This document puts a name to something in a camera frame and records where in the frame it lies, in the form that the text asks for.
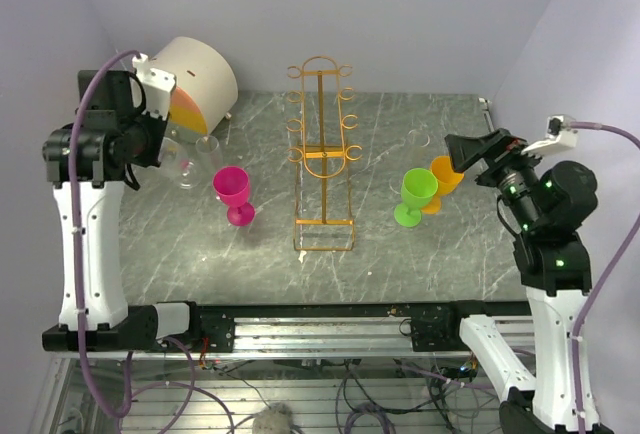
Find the clear flute wine glass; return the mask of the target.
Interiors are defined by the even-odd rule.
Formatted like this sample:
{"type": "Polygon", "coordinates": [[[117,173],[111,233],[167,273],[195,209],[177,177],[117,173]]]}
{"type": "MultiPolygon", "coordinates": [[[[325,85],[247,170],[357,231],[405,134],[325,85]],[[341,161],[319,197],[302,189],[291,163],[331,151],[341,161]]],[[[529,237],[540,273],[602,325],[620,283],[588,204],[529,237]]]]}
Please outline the clear flute wine glass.
{"type": "Polygon", "coordinates": [[[195,150],[202,168],[211,176],[224,166],[222,150],[214,136],[199,138],[195,143],[195,150]]]}

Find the clear round wine glass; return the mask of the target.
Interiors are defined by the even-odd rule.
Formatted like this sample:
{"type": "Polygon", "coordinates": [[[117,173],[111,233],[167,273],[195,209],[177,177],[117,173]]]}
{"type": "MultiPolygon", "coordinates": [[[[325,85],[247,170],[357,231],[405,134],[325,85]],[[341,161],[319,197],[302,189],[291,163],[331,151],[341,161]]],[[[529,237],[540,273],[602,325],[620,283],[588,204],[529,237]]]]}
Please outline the clear round wine glass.
{"type": "Polygon", "coordinates": [[[181,189],[193,189],[202,181],[201,172],[190,157],[190,151],[174,139],[163,138],[158,161],[161,174],[181,189]]]}

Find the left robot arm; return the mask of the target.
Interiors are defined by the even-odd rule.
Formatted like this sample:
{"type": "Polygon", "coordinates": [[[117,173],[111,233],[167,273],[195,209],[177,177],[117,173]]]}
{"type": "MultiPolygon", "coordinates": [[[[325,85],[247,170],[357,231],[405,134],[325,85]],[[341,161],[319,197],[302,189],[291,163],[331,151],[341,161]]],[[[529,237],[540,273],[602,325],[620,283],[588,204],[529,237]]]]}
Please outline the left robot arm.
{"type": "Polygon", "coordinates": [[[119,215],[133,169],[159,166],[174,75],[151,68],[109,71],[91,92],[76,141],[72,125],[42,148],[63,235],[64,291],[56,325],[42,335],[49,352],[148,351],[168,337],[182,351],[203,341],[193,301],[131,306],[120,268],[119,215]]]}

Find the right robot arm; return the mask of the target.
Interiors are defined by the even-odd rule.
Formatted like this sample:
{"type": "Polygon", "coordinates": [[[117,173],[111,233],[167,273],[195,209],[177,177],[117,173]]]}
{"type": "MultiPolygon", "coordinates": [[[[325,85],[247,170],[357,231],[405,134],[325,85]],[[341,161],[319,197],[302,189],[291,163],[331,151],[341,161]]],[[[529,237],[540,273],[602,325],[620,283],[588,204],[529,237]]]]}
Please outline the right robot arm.
{"type": "Polygon", "coordinates": [[[531,311],[534,373],[486,314],[457,315],[442,341],[475,355],[500,399],[505,433],[607,433],[590,389],[585,341],[576,333],[592,286],[591,261],[578,229],[596,209],[597,180],[586,166],[560,161],[543,175],[540,154],[506,129],[482,137],[445,138],[452,168],[479,161],[480,186],[495,188],[518,223],[513,254],[531,311]]]}

